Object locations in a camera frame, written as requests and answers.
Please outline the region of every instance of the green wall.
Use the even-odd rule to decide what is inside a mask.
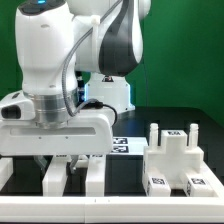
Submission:
[[[20,0],[1,0],[0,97],[21,88],[14,37]],[[224,126],[224,0],[152,0],[144,60],[128,77],[137,106],[199,108]]]

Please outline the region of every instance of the cable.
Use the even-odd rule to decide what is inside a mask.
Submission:
[[[114,107],[108,105],[108,104],[103,104],[103,106],[104,106],[104,107],[108,107],[108,108],[110,108],[111,110],[114,111],[114,115],[115,115],[115,118],[114,118],[114,124],[116,124],[116,123],[117,123],[117,119],[118,119],[118,115],[117,115],[117,111],[116,111],[116,109],[115,109]]]
[[[102,23],[108,15],[110,15],[110,13],[122,2],[123,0],[118,0],[116,3],[114,3],[114,5],[105,13],[105,15],[100,19],[100,22]],[[98,102],[98,100],[96,99],[89,99],[85,102],[83,102],[81,105],[79,105],[76,110],[73,112],[70,104],[69,104],[69,100],[68,100],[68,94],[67,94],[67,86],[66,86],[66,74],[67,74],[67,69],[69,66],[69,63],[74,55],[74,53],[76,52],[76,50],[78,49],[78,47],[80,46],[80,44],[89,36],[91,35],[93,32],[93,28],[91,28],[89,31],[87,31],[78,41],[77,43],[74,45],[74,47],[72,48],[72,50],[69,52],[68,56],[65,59],[65,63],[63,66],[63,70],[62,70],[62,93],[63,93],[63,98],[64,98],[64,102],[65,102],[65,106],[66,109],[68,111],[68,114],[71,117],[74,117],[83,107],[85,107],[85,105],[87,105],[88,103],[94,103],[94,102]]]

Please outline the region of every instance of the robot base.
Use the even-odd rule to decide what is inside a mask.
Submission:
[[[88,99],[94,98],[109,104],[119,114],[135,110],[135,106],[131,104],[130,85],[123,77],[110,77],[91,73],[85,92]]]

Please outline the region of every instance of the blue light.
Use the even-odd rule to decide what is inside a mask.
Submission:
[[[84,101],[88,100],[88,85],[85,85]]]
[[[46,0],[38,0],[38,4],[44,4],[46,3]]]

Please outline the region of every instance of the black cable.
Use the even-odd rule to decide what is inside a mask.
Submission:
[[[116,109],[115,109],[114,107],[108,105],[108,104],[103,104],[103,106],[104,106],[104,107],[108,107],[108,108],[110,108],[111,110],[114,111],[115,118],[114,118],[114,123],[113,123],[113,125],[115,125],[115,124],[117,123],[117,120],[118,120],[118,114],[117,114]]]

